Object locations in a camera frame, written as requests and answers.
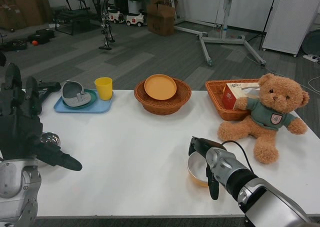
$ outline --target wicker basket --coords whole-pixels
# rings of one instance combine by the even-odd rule
[[[176,93],[170,99],[156,100],[151,98],[145,91],[145,80],[137,84],[134,96],[150,113],[160,116],[171,115],[177,112],[191,97],[189,85],[179,79],[172,79],[176,84]]]
[[[219,115],[225,121],[242,121],[250,114],[249,110],[225,109],[222,103],[226,83],[256,83],[259,79],[210,80],[205,83],[206,90]]]

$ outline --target teddy bear's leg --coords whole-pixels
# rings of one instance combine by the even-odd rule
[[[259,136],[254,146],[255,158],[263,164],[271,164],[279,158],[279,152],[276,149],[276,132]]]
[[[236,141],[247,137],[250,133],[248,124],[247,117],[238,123],[223,122],[218,129],[218,137],[223,141]]]

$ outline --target teddy bear's green shirt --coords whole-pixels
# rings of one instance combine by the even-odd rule
[[[288,127],[297,117],[290,113],[279,113],[272,108],[265,107],[259,99],[248,98],[247,110],[251,110],[254,122],[263,128],[278,131],[282,126]]]

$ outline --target green bowl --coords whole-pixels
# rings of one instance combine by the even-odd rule
[[[78,107],[71,107],[71,106],[67,105],[63,100],[62,100],[62,103],[65,105],[65,107],[67,107],[67,108],[70,109],[70,110],[81,110],[81,109],[84,109],[84,108],[86,108],[86,107],[89,107],[89,106],[91,106],[94,102],[96,102],[96,100],[97,100],[97,94],[96,94],[96,92],[94,92],[94,91],[91,90],[91,89],[84,89],[84,92],[90,94],[90,96],[91,96],[90,102],[88,102],[88,103],[86,103],[86,104],[84,104],[84,105],[80,105],[80,106],[78,106]]]

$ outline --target white table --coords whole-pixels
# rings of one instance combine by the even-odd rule
[[[195,185],[187,171],[192,136],[220,142],[222,122],[206,91],[193,91],[177,113],[158,116],[143,109],[132,90],[114,91],[104,114],[56,113],[52,94],[40,116],[43,131],[57,133],[65,153],[83,165],[80,172],[39,168],[39,217],[237,217],[234,199],[220,186],[219,199]],[[264,165],[253,156],[255,139],[240,140],[255,174],[294,199],[307,214],[320,214],[320,140],[309,129],[295,136],[282,128],[280,158]],[[241,150],[226,146],[242,163]]]

